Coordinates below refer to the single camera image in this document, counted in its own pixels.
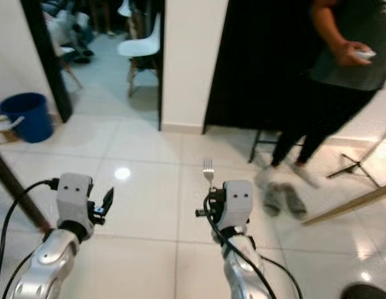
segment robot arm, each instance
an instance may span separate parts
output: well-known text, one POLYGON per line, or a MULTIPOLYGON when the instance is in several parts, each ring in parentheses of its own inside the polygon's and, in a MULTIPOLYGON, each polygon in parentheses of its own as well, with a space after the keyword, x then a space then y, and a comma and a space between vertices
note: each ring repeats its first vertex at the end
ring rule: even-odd
POLYGON ((71 272, 80 243, 93 234, 95 224, 103 225, 113 202, 113 189, 108 191, 102 207, 88 201, 92 178, 67 173, 60 177, 57 205, 59 229, 32 254, 27 272, 16 285, 13 299, 56 299, 60 287, 71 272))
MULTIPOLYGON (((252 237, 246 236, 249 216, 253 208, 252 184, 248 181, 229 181, 222 189, 209 191, 210 216, 222 235, 241 251, 259 269, 261 257, 255 252, 252 237)), ((196 217, 206 216, 204 210, 196 210, 196 217)), ((224 244, 212 231, 216 243, 222 246, 225 260, 224 272, 232 291, 232 299, 270 299, 265 284, 251 265, 224 244)))

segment remote control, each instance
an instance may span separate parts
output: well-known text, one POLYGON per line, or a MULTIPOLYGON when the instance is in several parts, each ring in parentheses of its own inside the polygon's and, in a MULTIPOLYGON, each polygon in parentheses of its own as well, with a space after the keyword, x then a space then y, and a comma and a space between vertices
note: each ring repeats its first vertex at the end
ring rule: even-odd
POLYGON ((370 60, 371 58, 373 58, 374 56, 377 55, 374 51, 364 52, 361 50, 356 50, 355 54, 357 57, 359 57, 361 59, 365 59, 365 60, 370 60))

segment black pants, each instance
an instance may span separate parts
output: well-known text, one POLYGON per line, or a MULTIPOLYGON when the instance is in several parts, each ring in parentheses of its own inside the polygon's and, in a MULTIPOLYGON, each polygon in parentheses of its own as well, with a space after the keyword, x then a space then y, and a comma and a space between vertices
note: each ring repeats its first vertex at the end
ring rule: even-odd
POLYGON ((353 119, 377 93, 376 90, 356 90, 308 78, 299 83, 296 92, 300 99, 292 109, 293 118, 280 135, 273 152, 273 166, 279 165, 303 136, 306 138, 298 161, 308 162, 322 142, 353 119))

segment gray t-shirt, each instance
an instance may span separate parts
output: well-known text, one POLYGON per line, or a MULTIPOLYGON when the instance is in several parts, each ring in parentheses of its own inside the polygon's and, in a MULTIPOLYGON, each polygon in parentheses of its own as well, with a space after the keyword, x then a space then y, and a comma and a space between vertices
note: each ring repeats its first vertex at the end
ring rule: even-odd
POLYGON ((372 65, 341 67, 328 47, 310 71, 313 80, 357 90, 378 90, 386 80, 386 0, 343 0, 337 26, 347 39, 377 53, 372 65))

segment black cable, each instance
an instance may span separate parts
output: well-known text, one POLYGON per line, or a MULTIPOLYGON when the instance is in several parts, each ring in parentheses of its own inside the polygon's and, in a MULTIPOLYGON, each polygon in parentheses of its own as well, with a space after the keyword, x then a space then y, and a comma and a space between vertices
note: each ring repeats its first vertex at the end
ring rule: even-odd
POLYGON ((209 200, 209 196, 207 195, 207 197, 204 199, 204 212, 205 212, 205 216, 207 217, 208 222, 210 222, 210 225, 211 225, 212 229, 214 230, 214 232, 217 234, 218 238, 223 243, 225 243, 230 249, 232 249, 239 257, 244 259, 244 261, 246 261, 246 263, 248 263, 252 267, 252 269, 254 269, 255 273, 258 275, 258 277, 261 279, 261 281, 265 285, 266 289, 268 290, 268 292, 269 292, 269 294, 271 296, 271 299, 277 299, 275 293, 273 292, 273 290, 270 287, 269 283, 266 281, 266 279, 263 276, 263 274, 261 273, 260 269, 258 269, 254 265, 254 263, 248 257, 245 256, 245 254, 243 254, 232 243, 230 243, 229 240, 226 239, 224 237, 224 235, 222 235, 221 231, 216 226, 216 224, 212 221, 210 212, 209 212, 208 207, 207 207, 208 200, 209 200))
POLYGON ((39 185, 43 185, 43 184, 47 184, 49 186, 51 186, 51 184, 53 183, 53 180, 45 180, 45 181, 39 181, 39 182, 36 182, 34 184, 32 184, 31 186, 29 186, 27 189, 25 189, 20 195, 18 195, 15 199, 14 199, 14 202, 12 203, 12 206, 9 208, 7 214, 6 214, 6 217, 5 217, 5 221, 4 221, 4 225, 2 227, 2 233, 1 233, 1 245, 0 245, 0 276, 1 276, 1 269, 2 269, 2 262, 3 262, 3 259, 4 259, 4 253, 5 253, 5 243, 6 243, 6 231, 7 231, 7 226, 9 225, 9 220, 12 216, 12 213, 14 211, 14 208, 17 206, 17 203, 22 199, 24 198, 24 196, 31 190, 31 189, 34 189, 35 187, 39 186, 39 185))
POLYGON ((291 281, 293 282, 294 286, 295 286, 295 289, 297 290, 297 293, 298 293, 298 298, 299 299, 303 299, 303 293, 298 285, 298 282, 295 280, 293 274, 290 273, 289 270, 287 270, 286 268, 284 268, 284 266, 280 265, 278 262, 275 262, 274 260, 271 260, 271 259, 268 259, 267 257, 264 257, 263 255, 260 255, 258 254, 263 260, 266 260, 267 262, 269 263, 272 263, 273 265, 279 267, 280 269, 282 269, 286 274, 287 276, 289 276, 289 278, 291 279, 291 281))
POLYGON ((17 268, 14 270, 12 276, 10 277, 9 281, 7 282, 4 294, 2 295, 2 299, 6 299, 7 293, 9 292, 9 289, 11 288, 12 282, 14 278, 16 277, 17 273, 20 271, 21 267, 28 261, 28 259, 31 257, 31 255, 34 253, 35 250, 33 250, 28 256, 26 256, 20 264, 17 266, 17 268))

